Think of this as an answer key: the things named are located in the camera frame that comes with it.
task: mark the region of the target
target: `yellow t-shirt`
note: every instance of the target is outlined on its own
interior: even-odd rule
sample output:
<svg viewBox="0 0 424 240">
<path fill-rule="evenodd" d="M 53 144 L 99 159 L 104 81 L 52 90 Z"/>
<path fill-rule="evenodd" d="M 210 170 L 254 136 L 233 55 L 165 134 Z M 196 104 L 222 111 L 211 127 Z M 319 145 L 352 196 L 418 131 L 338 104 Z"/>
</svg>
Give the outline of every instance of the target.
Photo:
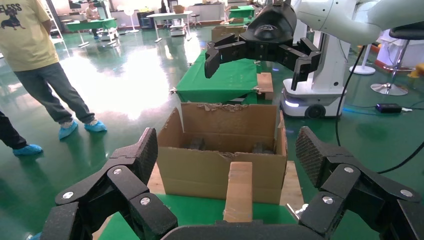
<svg viewBox="0 0 424 240">
<path fill-rule="evenodd" d="M 59 62 L 41 24 L 49 19 L 39 0 L 0 0 L 0 51 L 14 72 Z"/>
</svg>

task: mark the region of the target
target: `man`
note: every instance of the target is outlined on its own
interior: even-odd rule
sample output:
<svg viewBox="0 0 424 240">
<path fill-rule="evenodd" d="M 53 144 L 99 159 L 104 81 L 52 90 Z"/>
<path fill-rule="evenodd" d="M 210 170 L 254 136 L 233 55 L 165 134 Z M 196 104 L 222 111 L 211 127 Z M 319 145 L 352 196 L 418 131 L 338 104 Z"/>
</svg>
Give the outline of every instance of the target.
<svg viewBox="0 0 424 240">
<path fill-rule="evenodd" d="M 75 112 L 86 130 L 106 131 L 62 69 L 50 40 L 52 23 L 39 0 L 0 0 L 0 22 L 1 53 L 26 91 L 60 124 L 59 139 L 69 136 L 78 124 L 52 95 L 49 85 Z"/>
<path fill-rule="evenodd" d="M 28 145 L 23 138 L 12 126 L 11 121 L 0 111 L 0 140 L 6 146 L 13 149 L 13 154 L 18 155 L 33 155 L 39 154 L 43 149 L 35 144 Z"/>
<path fill-rule="evenodd" d="M 100 19 L 99 11 L 97 7 L 94 6 L 94 0 L 88 0 L 88 7 L 85 9 L 85 16 L 89 21 Z M 93 28 L 91 32 L 94 35 L 94 39 L 98 40 L 99 36 L 97 35 L 97 28 Z"/>
</svg>

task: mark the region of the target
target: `jeans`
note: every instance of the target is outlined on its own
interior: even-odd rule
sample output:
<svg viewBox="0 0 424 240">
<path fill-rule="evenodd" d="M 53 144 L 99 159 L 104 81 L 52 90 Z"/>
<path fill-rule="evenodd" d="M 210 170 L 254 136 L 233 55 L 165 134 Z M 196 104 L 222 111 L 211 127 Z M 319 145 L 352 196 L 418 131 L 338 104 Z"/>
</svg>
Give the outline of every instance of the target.
<svg viewBox="0 0 424 240">
<path fill-rule="evenodd" d="M 71 122 L 70 114 L 62 105 L 59 99 L 52 94 L 52 89 L 62 99 L 69 108 L 75 112 L 76 117 L 83 123 L 89 124 L 95 119 L 94 113 L 89 111 L 86 103 L 72 87 L 60 63 L 28 71 L 14 72 L 22 83 L 26 91 L 41 103 L 51 118 L 64 124 Z"/>
<path fill-rule="evenodd" d="M 0 111 L 0 140 L 12 149 L 21 149 L 27 146 L 27 141 L 12 126 L 7 116 Z"/>
</svg>

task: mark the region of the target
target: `graphic print on shirt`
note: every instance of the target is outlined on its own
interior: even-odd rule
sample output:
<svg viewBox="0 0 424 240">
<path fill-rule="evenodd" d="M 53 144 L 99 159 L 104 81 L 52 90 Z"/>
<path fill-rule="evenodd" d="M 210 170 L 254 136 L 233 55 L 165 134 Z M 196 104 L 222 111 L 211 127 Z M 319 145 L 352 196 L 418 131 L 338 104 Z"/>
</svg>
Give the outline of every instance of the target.
<svg viewBox="0 0 424 240">
<path fill-rule="evenodd" d="M 25 27 L 21 26 L 21 22 L 19 22 L 16 15 L 18 14 L 18 11 L 22 11 L 21 5 L 19 3 L 17 4 L 8 4 L 6 5 L 6 9 L 4 5 L 0 6 L 0 13 L 6 14 L 6 16 L 9 16 L 9 19 L 1 21 L 1 28 L 5 29 L 5 27 L 11 27 L 13 30 L 17 30 L 16 27 L 20 27 L 22 29 L 25 29 Z"/>
</svg>

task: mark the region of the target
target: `open cardboard box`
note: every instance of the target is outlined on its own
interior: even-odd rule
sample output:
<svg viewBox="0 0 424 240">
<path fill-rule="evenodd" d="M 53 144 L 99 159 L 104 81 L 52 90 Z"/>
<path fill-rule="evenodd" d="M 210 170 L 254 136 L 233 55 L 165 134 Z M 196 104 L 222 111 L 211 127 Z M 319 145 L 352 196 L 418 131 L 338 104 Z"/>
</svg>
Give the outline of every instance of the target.
<svg viewBox="0 0 424 240">
<path fill-rule="evenodd" d="M 157 165 L 166 194 L 225 199 L 231 162 L 252 162 L 253 201 L 279 204 L 287 164 L 284 123 L 274 105 L 182 103 L 158 134 Z M 206 150 L 186 149 L 203 138 Z M 252 153 L 263 143 L 276 154 Z"/>
</svg>

